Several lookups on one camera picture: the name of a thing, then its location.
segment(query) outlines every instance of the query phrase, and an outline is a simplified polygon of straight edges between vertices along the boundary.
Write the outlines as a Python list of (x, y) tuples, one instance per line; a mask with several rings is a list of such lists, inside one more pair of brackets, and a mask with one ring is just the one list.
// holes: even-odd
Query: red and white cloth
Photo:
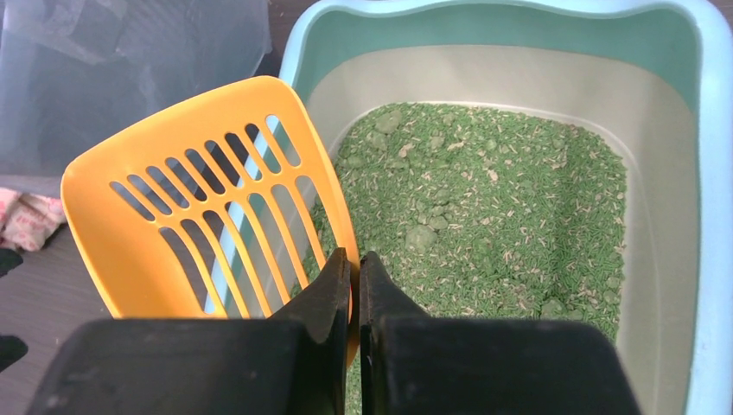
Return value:
[(0, 247), (38, 251), (66, 221), (59, 199), (0, 188)]

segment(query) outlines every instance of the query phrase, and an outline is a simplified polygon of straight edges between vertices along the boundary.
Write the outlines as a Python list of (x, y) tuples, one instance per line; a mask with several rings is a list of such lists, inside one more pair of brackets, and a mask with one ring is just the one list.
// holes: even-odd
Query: floor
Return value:
[[(282, 52), (292, 24), (314, 0), (271, 0), (273, 46)], [(733, 25), (733, 0), (714, 0)], [(267, 62), (270, 70), (277, 60)], [(109, 317), (68, 229), (0, 278), (0, 335), (18, 335), (28, 354), (0, 373), (3, 415), (24, 414), (59, 346), (82, 323)]]

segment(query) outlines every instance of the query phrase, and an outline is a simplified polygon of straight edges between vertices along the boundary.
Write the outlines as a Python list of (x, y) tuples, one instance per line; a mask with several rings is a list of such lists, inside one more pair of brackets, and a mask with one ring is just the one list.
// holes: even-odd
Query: green clump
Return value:
[[(360, 247), (433, 316), (577, 320), (615, 337), (626, 170), (598, 135), (483, 107), (394, 104), (354, 125), (340, 159)], [(328, 254), (322, 207), (312, 215)], [(317, 275), (312, 256), (304, 264)], [(360, 409), (358, 370), (357, 358), (347, 413)]]

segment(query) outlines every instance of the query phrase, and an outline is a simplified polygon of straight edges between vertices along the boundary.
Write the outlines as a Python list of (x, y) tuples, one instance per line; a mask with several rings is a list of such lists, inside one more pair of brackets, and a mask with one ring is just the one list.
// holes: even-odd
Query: orange litter scoop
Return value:
[[(279, 143), (280, 134), (268, 129), (266, 119), (272, 116), (290, 143)], [(248, 125), (259, 130), (269, 153), (258, 152), (245, 131)], [(247, 155), (259, 170), (254, 177), (245, 169)], [(346, 248), (357, 290), (359, 251), (341, 186), (303, 103), (277, 78), (256, 77), (203, 93), (110, 137), (67, 167), (61, 199), (81, 256), (114, 317), (227, 317), (202, 241), (210, 246), (239, 314), (269, 316), (290, 300), (290, 287), (278, 261), (284, 254), (271, 249), (272, 229), (262, 225), (253, 198), (270, 211), (281, 237), (277, 244), (284, 246), (303, 288), (308, 279), (292, 219), (302, 222), (320, 267), (330, 254), (322, 250), (302, 182), (312, 182), (337, 245)], [(278, 191), (292, 200), (287, 214)], [(242, 238), (232, 220), (233, 204), (244, 212), (261, 259), (253, 257), (252, 241)], [(222, 229), (231, 235), (247, 278), (234, 275), (219, 242)], [(180, 240), (179, 251), (190, 253), (190, 268), (201, 281), (189, 282), (190, 270), (169, 243), (171, 235)], [(197, 283), (206, 288), (212, 314), (201, 307), (192, 288)], [(277, 287), (277, 301), (265, 294), (263, 287), (270, 283)], [(353, 357), (355, 348), (350, 352)]]

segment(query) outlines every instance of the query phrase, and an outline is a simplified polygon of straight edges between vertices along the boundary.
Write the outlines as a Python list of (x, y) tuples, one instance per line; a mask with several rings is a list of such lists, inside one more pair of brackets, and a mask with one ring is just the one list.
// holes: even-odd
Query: litter box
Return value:
[[(405, 101), (489, 105), (600, 134), (628, 168), (616, 346), (636, 397), (648, 414), (730, 414), (733, 41), (712, 5), (327, 0), (293, 28), (281, 78), (332, 156), (357, 119)], [(302, 192), (312, 203), (307, 183)], [(228, 235), (222, 245), (241, 272)]]

